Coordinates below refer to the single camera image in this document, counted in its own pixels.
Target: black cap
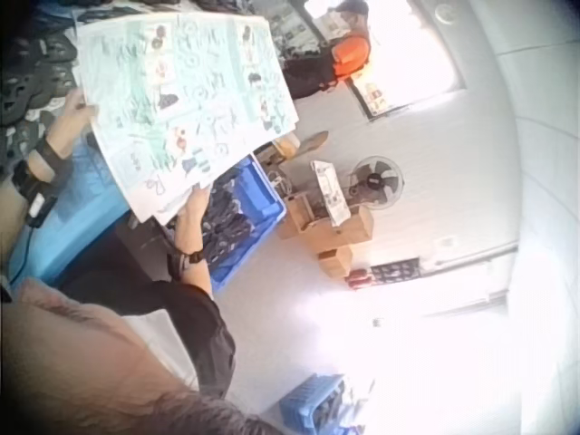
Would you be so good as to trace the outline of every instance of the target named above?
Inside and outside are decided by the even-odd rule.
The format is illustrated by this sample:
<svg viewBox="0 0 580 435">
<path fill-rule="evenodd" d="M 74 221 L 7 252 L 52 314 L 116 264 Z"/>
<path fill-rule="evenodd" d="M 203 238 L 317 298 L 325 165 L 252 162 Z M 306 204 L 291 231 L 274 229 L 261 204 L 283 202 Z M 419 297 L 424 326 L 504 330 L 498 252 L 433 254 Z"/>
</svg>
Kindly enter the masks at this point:
<svg viewBox="0 0 580 435">
<path fill-rule="evenodd" d="M 344 0 L 335 9 L 336 12 L 352 12 L 353 14 L 369 16 L 369 6 L 363 0 Z"/>
</svg>

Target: printed diagram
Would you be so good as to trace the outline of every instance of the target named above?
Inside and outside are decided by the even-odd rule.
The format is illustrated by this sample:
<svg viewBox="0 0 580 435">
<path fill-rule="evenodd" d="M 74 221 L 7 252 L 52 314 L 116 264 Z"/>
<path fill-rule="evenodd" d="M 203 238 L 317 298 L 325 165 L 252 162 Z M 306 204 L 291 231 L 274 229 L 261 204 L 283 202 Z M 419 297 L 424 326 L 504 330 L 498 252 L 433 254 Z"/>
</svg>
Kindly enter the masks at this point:
<svg viewBox="0 0 580 435">
<path fill-rule="evenodd" d="M 78 40 L 95 135 L 141 221 L 295 128 L 261 18 L 131 15 L 80 26 Z"/>
</svg>

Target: black cable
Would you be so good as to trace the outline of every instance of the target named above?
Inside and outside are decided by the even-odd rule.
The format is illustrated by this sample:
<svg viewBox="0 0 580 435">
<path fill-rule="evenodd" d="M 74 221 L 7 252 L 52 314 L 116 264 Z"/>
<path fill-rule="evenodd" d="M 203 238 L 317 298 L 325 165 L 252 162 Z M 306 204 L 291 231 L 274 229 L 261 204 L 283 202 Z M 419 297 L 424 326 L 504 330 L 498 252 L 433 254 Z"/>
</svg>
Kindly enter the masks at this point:
<svg viewBox="0 0 580 435">
<path fill-rule="evenodd" d="M 26 267 L 26 261 L 28 260 L 28 251 L 30 251 L 30 241 L 33 239 L 33 232 L 34 228 L 30 228 L 30 232 L 28 233 L 28 240 L 26 240 L 26 248 L 24 250 L 24 260 L 22 261 L 22 265 L 18 269 L 18 272 L 16 272 L 16 275 L 14 275 L 14 277 L 10 280 L 10 285 L 14 285 L 14 283 L 18 279 L 18 276 L 20 276 L 23 273 L 24 268 Z"/>
</svg>

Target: wrist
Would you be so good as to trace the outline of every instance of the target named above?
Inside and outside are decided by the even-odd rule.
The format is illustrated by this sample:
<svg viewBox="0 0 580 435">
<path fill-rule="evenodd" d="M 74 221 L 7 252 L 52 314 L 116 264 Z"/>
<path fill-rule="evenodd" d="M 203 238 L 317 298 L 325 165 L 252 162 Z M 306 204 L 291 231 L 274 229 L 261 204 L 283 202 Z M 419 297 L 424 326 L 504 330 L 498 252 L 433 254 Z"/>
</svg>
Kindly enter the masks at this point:
<svg viewBox="0 0 580 435">
<path fill-rule="evenodd" d="M 175 247 L 183 254 L 190 256 L 203 250 L 201 222 L 178 217 L 175 230 Z"/>
<path fill-rule="evenodd" d="M 51 147 L 54 153 L 60 157 L 62 160 L 65 160 L 69 157 L 70 152 L 67 151 L 68 148 L 62 140 L 58 138 L 57 135 L 53 134 L 51 131 L 48 132 L 46 135 L 46 144 Z"/>
<path fill-rule="evenodd" d="M 43 159 L 37 150 L 32 150 L 26 158 L 26 164 L 30 172 L 39 180 L 51 183 L 55 177 L 53 168 Z"/>
</svg>

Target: brown box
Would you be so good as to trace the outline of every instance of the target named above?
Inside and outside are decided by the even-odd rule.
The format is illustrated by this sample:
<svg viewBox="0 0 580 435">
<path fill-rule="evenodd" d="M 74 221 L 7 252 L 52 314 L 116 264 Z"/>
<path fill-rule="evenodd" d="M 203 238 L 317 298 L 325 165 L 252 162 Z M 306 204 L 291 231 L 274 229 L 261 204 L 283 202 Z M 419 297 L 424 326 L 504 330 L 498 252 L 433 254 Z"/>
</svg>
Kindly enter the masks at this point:
<svg viewBox="0 0 580 435">
<path fill-rule="evenodd" d="M 300 237 L 315 253 L 330 251 L 372 239 L 374 220 L 366 206 L 351 207 L 352 216 L 339 227 L 333 227 L 329 217 L 312 222 Z"/>
<path fill-rule="evenodd" d="M 305 193 L 299 193 L 284 200 L 286 216 L 278 225 L 276 233 L 280 238 L 287 239 L 297 236 L 314 220 L 314 213 Z"/>
<path fill-rule="evenodd" d="M 349 246 L 318 254 L 318 264 L 331 278 L 344 278 L 351 273 L 353 251 Z"/>
</svg>

